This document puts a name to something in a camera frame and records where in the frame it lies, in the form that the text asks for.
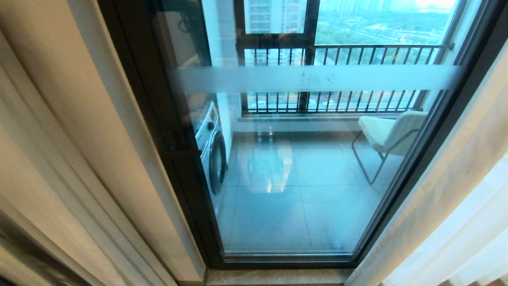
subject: tiled floor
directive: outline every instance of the tiled floor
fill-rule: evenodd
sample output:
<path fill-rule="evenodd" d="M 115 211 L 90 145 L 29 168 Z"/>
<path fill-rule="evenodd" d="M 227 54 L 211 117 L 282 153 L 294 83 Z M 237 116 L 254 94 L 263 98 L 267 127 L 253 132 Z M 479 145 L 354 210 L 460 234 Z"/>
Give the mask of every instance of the tiled floor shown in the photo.
<path fill-rule="evenodd" d="M 236 134 L 218 224 L 226 252 L 350 252 L 402 157 L 373 186 L 351 150 L 352 133 Z M 380 164 L 363 139 L 369 174 Z"/>

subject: frosted glass strip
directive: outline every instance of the frosted glass strip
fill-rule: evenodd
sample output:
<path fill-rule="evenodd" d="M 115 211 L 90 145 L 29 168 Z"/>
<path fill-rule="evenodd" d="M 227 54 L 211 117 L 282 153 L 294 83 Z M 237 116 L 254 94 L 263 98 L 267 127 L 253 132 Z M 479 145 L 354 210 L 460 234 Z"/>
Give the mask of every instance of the frosted glass strip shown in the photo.
<path fill-rule="evenodd" d="M 446 90 L 463 68 L 443 65 L 198 67 L 169 71 L 185 93 Z"/>

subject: metal chair leg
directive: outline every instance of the metal chair leg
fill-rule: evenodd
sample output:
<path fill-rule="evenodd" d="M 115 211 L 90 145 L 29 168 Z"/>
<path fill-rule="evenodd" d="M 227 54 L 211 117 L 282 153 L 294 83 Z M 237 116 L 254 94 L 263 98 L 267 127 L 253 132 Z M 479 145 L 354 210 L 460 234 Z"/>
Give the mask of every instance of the metal chair leg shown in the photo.
<path fill-rule="evenodd" d="M 355 154 L 355 157 L 358 160 L 358 163 L 360 164 L 360 167 L 362 168 L 363 175 L 367 179 L 367 182 L 369 182 L 369 184 L 372 185 L 376 181 L 377 176 L 379 175 L 379 172 L 381 172 L 381 168 L 385 164 L 386 158 L 388 157 L 388 154 L 386 156 L 383 156 L 381 153 L 378 152 L 379 156 L 381 157 L 381 165 L 377 169 L 376 174 L 374 175 L 374 178 L 372 180 L 370 180 L 369 179 L 369 175 L 367 174 L 367 171 L 365 170 L 365 167 L 363 166 L 362 161 L 360 160 L 360 156 L 358 156 L 358 153 L 356 152 L 356 149 L 355 149 L 355 142 L 356 142 L 356 140 L 358 140 L 358 137 L 360 137 L 360 135 L 362 133 L 363 133 L 363 131 L 360 131 L 360 133 L 358 133 L 358 135 L 356 135 L 355 140 L 353 140 L 353 142 L 351 143 L 351 148 L 353 149 L 353 153 Z"/>

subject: washing machine door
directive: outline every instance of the washing machine door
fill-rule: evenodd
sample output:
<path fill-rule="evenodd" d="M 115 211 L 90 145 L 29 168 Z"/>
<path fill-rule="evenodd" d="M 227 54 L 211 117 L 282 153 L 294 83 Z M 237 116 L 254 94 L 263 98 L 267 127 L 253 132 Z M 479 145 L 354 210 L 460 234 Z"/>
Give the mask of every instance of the washing machine door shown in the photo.
<path fill-rule="evenodd" d="M 226 173 L 226 144 L 220 130 L 215 130 L 212 135 L 209 172 L 211 192 L 219 194 Z"/>

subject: chair cushion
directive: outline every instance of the chair cushion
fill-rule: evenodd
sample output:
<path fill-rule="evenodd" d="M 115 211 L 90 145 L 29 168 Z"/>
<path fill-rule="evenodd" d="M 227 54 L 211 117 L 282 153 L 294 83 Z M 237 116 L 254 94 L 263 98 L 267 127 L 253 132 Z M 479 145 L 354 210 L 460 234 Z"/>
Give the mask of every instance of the chair cushion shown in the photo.
<path fill-rule="evenodd" d="M 362 116 L 358 120 L 358 124 L 374 150 L 385 153 L 385 141 L 395 124 L 395 120 Z"/>

